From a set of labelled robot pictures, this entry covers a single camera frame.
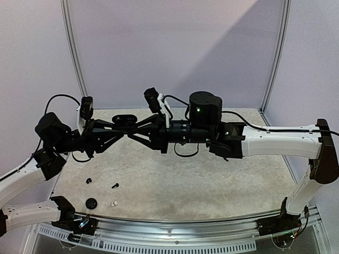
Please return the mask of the black earbud charging case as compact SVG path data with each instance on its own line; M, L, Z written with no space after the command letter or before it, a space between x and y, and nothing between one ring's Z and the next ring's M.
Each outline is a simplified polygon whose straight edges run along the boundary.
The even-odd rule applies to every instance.
M136 123L137 121L137 117L133 114L119 114L112 117L112 123L117 125L123 125L129 122Z

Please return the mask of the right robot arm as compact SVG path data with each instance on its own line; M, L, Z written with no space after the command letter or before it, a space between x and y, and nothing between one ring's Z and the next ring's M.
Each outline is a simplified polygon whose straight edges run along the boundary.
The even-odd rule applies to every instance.
M153 150L166 153L170 143L203 143L211 153L226 160L260 155L307 158L308 168L301 182L283 200L280 215L274 218L279 231L286 230L300 217L324 185L338 179L333 131L324 119L300 127L260 127L244 118L239 122L223 122L222 99L198 91L189 97L185 120L174 120L166 95L150 88L144 96L153 115L136 123L127 135Z

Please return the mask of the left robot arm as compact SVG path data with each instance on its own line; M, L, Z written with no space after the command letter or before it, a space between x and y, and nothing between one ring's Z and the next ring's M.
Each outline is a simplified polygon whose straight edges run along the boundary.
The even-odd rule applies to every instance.
M40 222L51 222L73 234L94 235L98 221L88 215L76 215L75 208L63 196L21 206L9 205L8 202L30 187L57 176L67 162L66 153L80 151L93 158L95 153L103 153L121 139L124 131L109 122L89 119L79 132L49 112L40 119L35 132L43 143L42 148L1 177L1 235Z

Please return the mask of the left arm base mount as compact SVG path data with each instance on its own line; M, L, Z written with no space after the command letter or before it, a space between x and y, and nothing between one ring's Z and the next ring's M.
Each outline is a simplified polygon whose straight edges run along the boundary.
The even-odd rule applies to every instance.
M73 234L94 235L98 220L89 215L73 214L69 218L61 217L59 221L52 222L51 225L60 229L71 231Z

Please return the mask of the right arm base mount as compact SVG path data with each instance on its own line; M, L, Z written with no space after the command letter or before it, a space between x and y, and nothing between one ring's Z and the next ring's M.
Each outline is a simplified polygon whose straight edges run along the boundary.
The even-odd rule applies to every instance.
M260 236L289 231L301 226L301 214L290 214L283 209L279 215L256 220Z

